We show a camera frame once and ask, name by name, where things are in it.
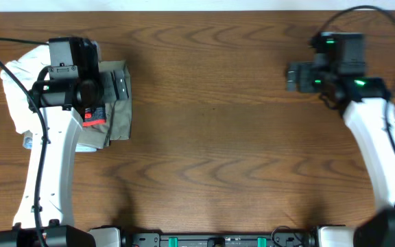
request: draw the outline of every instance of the green tape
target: green tape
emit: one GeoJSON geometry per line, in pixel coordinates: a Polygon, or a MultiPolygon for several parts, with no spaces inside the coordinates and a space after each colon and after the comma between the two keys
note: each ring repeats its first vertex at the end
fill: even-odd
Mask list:
{"type": "Polygon", "coordinates": [[[169,237],[169,247],[178,247],[177,237],[169,237]]]}
{"type": "Polygon", "coordinates": [[[266,238],[264,238],[264,237],[259,237],[258,239],[257,239],[257,246],[258,247],[266,247],[266,238]]]}

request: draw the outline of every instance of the brown wooden surface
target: brown wooden surface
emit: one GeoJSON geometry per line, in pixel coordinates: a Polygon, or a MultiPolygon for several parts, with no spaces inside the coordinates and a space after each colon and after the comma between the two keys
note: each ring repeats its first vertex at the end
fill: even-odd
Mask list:
{"type": "MultiPolygon", "coordinates": [[[[75,155],[75,226],[164,232],[271,231],[354,225],[374,213],[355,140],[316,95],[285,91],[287,62],[332,12],[0,13],[0,36],[97,40],[128,60],[132,140],[75,155]]],[[[334,30],[368,35],[371,75],[391,81],[394,28],[374,12],[334,30]]],[[[32,47],[0,43],[7,62],[32,47]]],[[[0,80],[0,230],[24,189],[29,151],[0,80]]]]}

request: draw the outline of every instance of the green light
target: green light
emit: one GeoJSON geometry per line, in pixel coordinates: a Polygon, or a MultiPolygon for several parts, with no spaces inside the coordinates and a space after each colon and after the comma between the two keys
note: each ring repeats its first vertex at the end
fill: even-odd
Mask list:
{"type": "Polygon", "coordinates": [[[363,86],[363,85],[367,84],[367,82],[364,82],[364,81],[362,81],[362,80],[355,80],[355,83],[356,83],[358,86],[363,86]]]}

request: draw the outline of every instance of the white backdrop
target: white backdrop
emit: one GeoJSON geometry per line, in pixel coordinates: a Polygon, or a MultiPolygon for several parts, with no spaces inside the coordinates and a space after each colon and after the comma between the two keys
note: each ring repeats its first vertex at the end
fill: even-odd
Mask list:
{"type": "Polygon", "coordinates": [[[342,10],[361,4],[395,10],[395,0],[0,0],[0,12],[342,10]]]}

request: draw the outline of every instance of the fabric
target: fabric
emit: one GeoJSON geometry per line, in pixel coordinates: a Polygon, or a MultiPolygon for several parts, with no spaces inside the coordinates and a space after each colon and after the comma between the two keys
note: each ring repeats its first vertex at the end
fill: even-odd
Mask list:
{"type": "MultiPolygon", "coordinates": [[[[7,63],[7,68],[23,83],[27,90],[32,88],[39,71],[50,65],[49,48],[41,45],[22,56],[19,60],[7,63]]],[[[125,61],[100,62],[99,71],[122,70],[128,89],[129,98],[113,103],[107,103],[106,123],[98,126],[83,127],[77,143],[76,152],[93,152],[109,146],[111,140],[127,140],[130,137],[130,124],[132,121],[132,92],[130,74],[125,61]]],[[[6,72],[1,71],[5,98],[13,119],[16,131],[24,135],[23,146],[31,148],[30,124],[37,118],[28,108],[27,98],[22,90],[14,83],[6,72]]]]}

